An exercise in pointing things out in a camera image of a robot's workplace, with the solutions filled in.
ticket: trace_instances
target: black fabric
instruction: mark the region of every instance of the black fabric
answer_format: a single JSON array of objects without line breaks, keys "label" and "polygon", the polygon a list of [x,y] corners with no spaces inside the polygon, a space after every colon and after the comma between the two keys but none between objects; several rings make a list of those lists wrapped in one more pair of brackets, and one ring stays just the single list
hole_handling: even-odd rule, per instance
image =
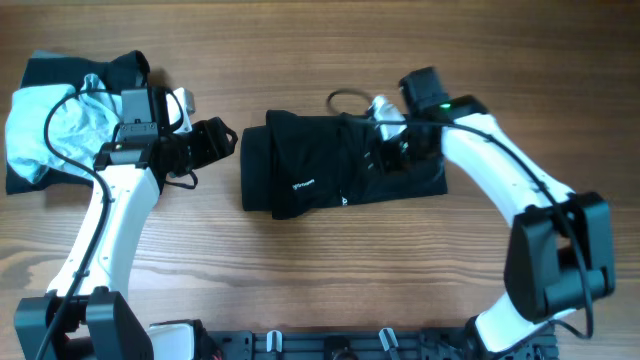
[{"label": "black fabric", "polygon": [[[146,83],[149,63],[140,51],[132,51],[111,62],[95,62],[77,57],[31,58],[27,63],[20,87],[71,84],[76,90],[80,90],[87,74],[98,75],[109,90],[122,91]],[[54,184],[91,185],[92,183],[82,177],[49,169],[38,183],[31,184],[7,164],[8,195],[44,190]]]},{"label": "black fabric", "polygon": [[288,219],[312,208],[446,194],[442,156],[385,174],[373,127],[343,117],[267,112],[242,138],[242,204]]}]

